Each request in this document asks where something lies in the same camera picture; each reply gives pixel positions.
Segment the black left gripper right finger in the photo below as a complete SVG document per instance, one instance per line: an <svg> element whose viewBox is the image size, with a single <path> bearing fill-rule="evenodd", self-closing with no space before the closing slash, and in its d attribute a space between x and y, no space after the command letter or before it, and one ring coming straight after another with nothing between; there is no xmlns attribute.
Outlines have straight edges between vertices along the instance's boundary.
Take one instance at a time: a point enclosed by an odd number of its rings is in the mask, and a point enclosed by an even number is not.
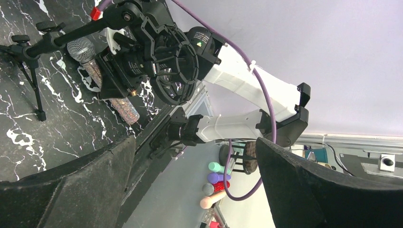
<svg viewBox="0 0 403 228"><path fill-rule="evenodd" d="M403 188L352 177L265 139L256 156L272 219L278 228L400 228Z"/></svg>

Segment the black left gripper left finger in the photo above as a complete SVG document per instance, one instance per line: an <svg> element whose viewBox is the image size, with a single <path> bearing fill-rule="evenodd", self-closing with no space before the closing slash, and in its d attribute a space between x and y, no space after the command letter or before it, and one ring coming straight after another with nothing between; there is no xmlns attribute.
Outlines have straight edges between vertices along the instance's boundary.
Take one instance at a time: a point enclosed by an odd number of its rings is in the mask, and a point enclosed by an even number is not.
<svg viewBox="0 0 403 228"><path fill-rule="evenodd" d="M135 146L126 136L50 170L1 182L1 227L113 228Z"/></svg>

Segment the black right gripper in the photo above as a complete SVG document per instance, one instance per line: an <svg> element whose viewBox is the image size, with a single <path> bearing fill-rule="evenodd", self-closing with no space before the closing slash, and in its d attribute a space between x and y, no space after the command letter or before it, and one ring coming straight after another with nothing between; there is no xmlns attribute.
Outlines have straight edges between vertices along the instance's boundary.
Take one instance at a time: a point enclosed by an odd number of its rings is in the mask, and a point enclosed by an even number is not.
<svg viewBox="0 0 403 228"><path fill-rule="evenodd" d="M95 60L101 71L102 99L127 98L147 78L154 90L158 87L158 67L154 63L156 58L153 47L123 48L115 55L107 47L96 54Z"/></svg>

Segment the glitter silver-head microphone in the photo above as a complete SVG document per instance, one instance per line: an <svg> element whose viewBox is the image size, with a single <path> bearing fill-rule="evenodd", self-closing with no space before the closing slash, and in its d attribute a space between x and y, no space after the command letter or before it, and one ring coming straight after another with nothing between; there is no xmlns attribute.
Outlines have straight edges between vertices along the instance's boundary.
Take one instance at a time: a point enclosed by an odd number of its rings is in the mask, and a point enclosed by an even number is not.
<svg viewBox="0 0 403 228"><path fill-rule="evenodd" d="M67 51L74 60L84 67L98 88L101 89L103 79L100 67L95 60L96 50L94 44L88 38L82 37L67 43ZM108 98L107 101L118 111L127 124L133 125L140 119L140 114L128 98Z"/></svg>

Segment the black tripod microphone stand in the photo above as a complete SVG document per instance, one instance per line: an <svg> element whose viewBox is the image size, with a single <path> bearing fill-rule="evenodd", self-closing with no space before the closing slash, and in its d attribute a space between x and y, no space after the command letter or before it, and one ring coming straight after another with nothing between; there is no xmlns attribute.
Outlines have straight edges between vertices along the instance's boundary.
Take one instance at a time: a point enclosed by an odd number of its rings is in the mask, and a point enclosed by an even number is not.
<svg viewBox="0 0 403 228"><path fill-rule="evenodd" d="M36 24L42 34L37 43L31 44L29 36L21 34L13 35L10 45L0 47L1 53L13 60L30 83L37 102L38 120L43 122L47 118L37 81L39 58L67 49L67 43L82 37L94 44L96 54L105 48L110 48L114 55L123 48L155 48L158 87L154 90L150 84L154 94L171 106L183 105L192 98L199 72L197 53L163 3L123 0L108 4L104 9L94 8L91 20L81 27L67 33L63 32L64 27L64 23L42 21ZM135 96L138 89L129 97Z"/></svg>

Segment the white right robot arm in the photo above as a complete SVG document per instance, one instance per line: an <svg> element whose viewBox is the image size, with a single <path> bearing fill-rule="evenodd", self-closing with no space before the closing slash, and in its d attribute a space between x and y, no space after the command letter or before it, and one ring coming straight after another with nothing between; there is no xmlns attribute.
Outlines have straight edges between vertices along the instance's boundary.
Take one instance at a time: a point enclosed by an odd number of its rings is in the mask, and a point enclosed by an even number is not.
<svg viewBox="0 0 403 228"><path fill-rule="evenodd" d="M310 86L274 77L207 28L140 26L134 38L106 31L108 46L96 55L101 98L133 124L137 117L128 97L148 78L158 98L179 109L150 141L154 157L173 142L195 146L263 137L289 147L307 128Z"/></svg>

